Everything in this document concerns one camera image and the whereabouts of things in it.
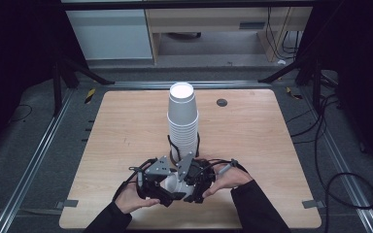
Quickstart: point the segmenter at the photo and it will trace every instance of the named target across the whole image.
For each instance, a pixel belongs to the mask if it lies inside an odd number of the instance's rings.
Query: human hand
[[[124,213],[129,214],[143,207],[151,207],[159,203],[159,199],[142,199],[136,190],[137,176],[131,179],[130,183],[115,200],[115,204]]]
[[[218,164],[213,167],[214,172],[217,175],[216,181],[202,194],[203,198],[214,195],[220,189],[236,187],[253,180],[250,174],[236,167],[231,167],[226,170],[226,172],[219,174],[219,171],[224,166],[226,166],[226,164]]]

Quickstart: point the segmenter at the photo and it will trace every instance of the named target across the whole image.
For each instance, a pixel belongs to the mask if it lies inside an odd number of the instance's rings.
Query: stack of cups
[[[190,152],[196,154],[198,146],[198,110],[193,86],[189,83],[175,83],[169,90],[168,105],[169,136],[172,159],[176,162]]]

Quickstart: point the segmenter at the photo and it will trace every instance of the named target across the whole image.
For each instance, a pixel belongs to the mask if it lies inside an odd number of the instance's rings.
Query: wooden table
[[[237,159],[256,179],[290,228],[316,228],[316,208],[273,91],[268,89],[195,90],[202,157]],[[110,91],[104,96],[69,200],[62,228],[86,228],[111,202],[122,181],[148,158],[167,155],[168,90]],[[226,99],[226,107],[217,100]],[[134,213],[130,229],[241,228],[229,190],[203,204],[174,201]]]

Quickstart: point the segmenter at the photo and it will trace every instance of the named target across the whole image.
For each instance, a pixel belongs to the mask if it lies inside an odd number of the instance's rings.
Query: person's right hand
[[[202,194],[203,198],[214,195],[220,189],[236,187],[253,180],[250,174],[236,167],[231,167],[226,170],[226,172],[219,175],[220,169],[224,166],[226,166],[226,164],[218,164],[213,167],[217,178],[213,185]]]

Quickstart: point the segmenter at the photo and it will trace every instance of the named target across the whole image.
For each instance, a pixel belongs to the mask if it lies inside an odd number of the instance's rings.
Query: round black object
[[[227,104],[228,104],[228,101],[226,101],[225,99],[217,100],[217,105],[220,107],[225,107]]]

